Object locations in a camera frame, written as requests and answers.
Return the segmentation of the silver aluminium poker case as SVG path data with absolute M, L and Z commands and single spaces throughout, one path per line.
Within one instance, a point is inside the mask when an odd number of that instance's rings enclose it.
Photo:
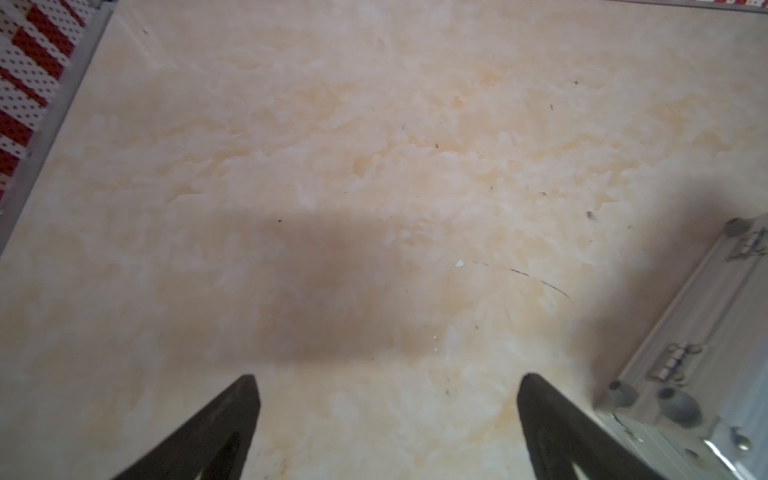
M 766 215 L 726 223 L 595 412 L 666 479 L 766 478 Z

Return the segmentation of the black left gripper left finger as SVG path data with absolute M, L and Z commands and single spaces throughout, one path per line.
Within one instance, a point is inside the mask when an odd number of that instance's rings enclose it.
M 118 479 L 239 479 L 261 402 L 256 378 L 240 376 Z

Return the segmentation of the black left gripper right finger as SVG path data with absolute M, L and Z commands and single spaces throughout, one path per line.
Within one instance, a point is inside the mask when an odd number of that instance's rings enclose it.
M 620 446 L 553 385 L 526 374 L 517 408 L 538 479 L 658 479 L 660 475 Z

